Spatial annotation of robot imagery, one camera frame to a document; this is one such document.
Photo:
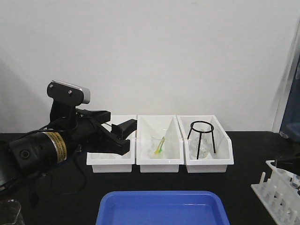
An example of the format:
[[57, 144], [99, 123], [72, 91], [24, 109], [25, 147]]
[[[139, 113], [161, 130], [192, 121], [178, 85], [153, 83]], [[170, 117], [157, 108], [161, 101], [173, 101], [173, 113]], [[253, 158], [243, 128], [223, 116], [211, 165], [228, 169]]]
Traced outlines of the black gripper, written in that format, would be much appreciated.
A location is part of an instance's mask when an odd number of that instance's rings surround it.
[[67, 149], [79, 146], [83, 151], [124, 155], [130, 150], [126, 138], [137, 130], [137, 120], [112, 124], [108, 131], [102, 124], [109, 122], [109, 111], [89, 111], [64, 103], [53, 103], [49, 129], [58, 132], [65, 140]]

